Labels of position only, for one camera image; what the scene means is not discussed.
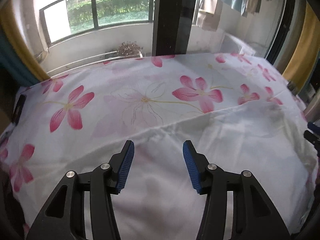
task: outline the bed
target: bed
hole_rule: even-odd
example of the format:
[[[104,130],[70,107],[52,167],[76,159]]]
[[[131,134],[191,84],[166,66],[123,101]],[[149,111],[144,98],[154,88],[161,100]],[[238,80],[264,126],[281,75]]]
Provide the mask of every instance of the bed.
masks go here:
[[[130,139],[126,187],[112,198],[121,238],[195,239],[206,197],[183,159],[190,139],[225,171],[250,170],[298,231],[317,161],[305,106],[286,86],[263,58],[205,53],[106,61],[20,88],[27,100],[0,157],[26,226],[67,171],[92,171]],[[231,226],[229,194],[225,239]]]

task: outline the curtain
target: curtain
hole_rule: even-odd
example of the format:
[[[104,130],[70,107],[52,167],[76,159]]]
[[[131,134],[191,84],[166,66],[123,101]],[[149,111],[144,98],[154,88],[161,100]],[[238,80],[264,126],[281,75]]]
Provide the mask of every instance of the curtain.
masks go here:
[[[320,22],[307,3],[301,36],[283,76],[302,89],[310,76],[320,48]]]
[[[41,68],[39,63],[29,52],[23,38],[20,35],[15,21],[12,3],[9,1],[0,11],[1,29],[1,65],[5,67],[13,77],[21,84],[36,84],[39,81],[49,79],[49,76]]]

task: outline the silver screw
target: silver screw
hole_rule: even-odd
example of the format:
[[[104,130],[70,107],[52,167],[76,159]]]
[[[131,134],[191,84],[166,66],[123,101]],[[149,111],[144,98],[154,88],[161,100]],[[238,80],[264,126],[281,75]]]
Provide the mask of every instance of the silver screw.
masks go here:
[[[208,164],[208,169],[214,171],[215,169],[217,169],[217,165],[210,163],[210,164]]]
[[[74,172],[74,171],[68,171],[68,172],[67,172],[67,177],[68,177],[68,178],[72,178],[74,175],[75,175],[75,172]]]
[[[245,177],[251,177],[252,173],[250,171],[244,171],[243,176]]]
[[[110,168],[110,164],[109,163],[103,163],[103,164],[101,164],[100,168],[103,169],[103,170],[107,170],[107,169]]]

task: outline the bush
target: bush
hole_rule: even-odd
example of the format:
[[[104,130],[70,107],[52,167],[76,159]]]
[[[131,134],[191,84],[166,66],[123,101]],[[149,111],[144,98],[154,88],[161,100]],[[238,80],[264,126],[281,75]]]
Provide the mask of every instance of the bush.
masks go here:
[[[98,18],[148,10],[149,0],[97,0]],[[92,21],[91,1],[78,3],[68,8],[68,18],[70,25]]]

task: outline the ribbed blue rubber pad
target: ribbed blue rubber pad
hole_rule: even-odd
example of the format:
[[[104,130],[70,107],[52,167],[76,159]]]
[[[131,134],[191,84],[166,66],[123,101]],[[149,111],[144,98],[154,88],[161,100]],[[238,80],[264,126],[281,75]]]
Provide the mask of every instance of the ribbed blue rubber pad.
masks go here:
[[[128,148],[127,154],[124,157],[124,160],[122,162],[122,165],[118,173],[118,183],[116,185],[116,188],[118,189],[119,193],[124,188],[125,183],[127,181],[131,163],[133,161],[133,156],[134,156],[134,143],[131,142]]]
[[[200,194],[201,192],[201,184],[200,184],[200,173],[197,169],[196,163],[193,160],[187,142],[183,143],[183,158],[186,162],[187,169],[189,172],[189,176],[191,179],[191,183],[193,188]]]

